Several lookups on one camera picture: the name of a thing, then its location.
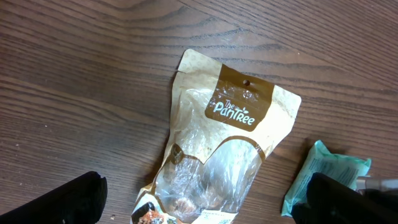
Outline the teal wet wipes pack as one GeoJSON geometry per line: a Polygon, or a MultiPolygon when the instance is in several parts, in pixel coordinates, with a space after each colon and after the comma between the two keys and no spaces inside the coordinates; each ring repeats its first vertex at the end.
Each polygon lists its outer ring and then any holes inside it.
{"type": "Polygon", "coordinates": [[[284,197],[281,215],[291,217],[293,206],[307,201],[307,186],[314,173],[325,174],[354,190],[358,177],[364,177],[368,174],[371,163],[372,160],[370,159],[364,160],[354,156],[333,154],[321,140],[316,141],[284,197]]]}

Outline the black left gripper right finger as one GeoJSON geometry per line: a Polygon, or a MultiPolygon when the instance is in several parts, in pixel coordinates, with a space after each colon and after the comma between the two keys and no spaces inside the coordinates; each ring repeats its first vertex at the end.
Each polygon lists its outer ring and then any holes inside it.
{"type": "Polygon", "coordinates": [[[307,201],[292,207],[298,224],[397,224],[397,189],[366,188],[361,193],[316,172],[307,201]]]}

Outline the brown nut snack bag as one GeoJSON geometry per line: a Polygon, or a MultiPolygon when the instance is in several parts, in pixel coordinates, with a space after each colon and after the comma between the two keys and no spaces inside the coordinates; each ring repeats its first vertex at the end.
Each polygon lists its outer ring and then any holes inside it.
{"type": "Polygon", "coordinates": [[[170,135],[130,222],[232,223],[261,164],[292,130],[301,97],[184,51],[172,86],[170,135]]]}

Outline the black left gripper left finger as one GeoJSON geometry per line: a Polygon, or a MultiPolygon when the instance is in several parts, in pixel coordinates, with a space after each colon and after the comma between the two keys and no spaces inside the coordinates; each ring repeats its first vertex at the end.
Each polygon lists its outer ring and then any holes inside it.
{"type": "Polygon", "coordinates": [[[105,177],[89,171],[1,215],[1,223],[97,223],[108,195],[105,177]]]}

